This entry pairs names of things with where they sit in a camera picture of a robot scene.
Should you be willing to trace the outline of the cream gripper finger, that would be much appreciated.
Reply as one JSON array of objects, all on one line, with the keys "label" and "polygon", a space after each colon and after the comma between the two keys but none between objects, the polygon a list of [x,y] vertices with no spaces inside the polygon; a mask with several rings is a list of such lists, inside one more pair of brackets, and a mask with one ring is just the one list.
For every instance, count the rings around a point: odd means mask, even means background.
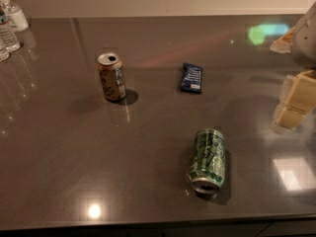
[{"label": "cream gripper finger", "polygon": [[287,75],[283,80],[279,100],[288,109],[300,113],[312,111],[316,107],[316,71]]},{"label": "cream gripper finger", "polygon": [[304,120],[306,114],[289,109],[286,105],[276,106],[271,129],[278,134],[287,134],[294,131]]}]

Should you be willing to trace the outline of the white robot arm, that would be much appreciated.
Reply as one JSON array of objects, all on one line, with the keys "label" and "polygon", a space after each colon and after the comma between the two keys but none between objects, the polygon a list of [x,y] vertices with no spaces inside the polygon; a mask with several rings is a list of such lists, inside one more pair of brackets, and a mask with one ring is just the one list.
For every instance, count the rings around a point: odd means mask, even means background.
[{"label": "white robot arm", "polygon": [[273,42],[271,51],[290,53],[303,72],[287,75],[273,115],[272,130],[285,134],[295,130],[316,107],[316,2],[296,25]]}]

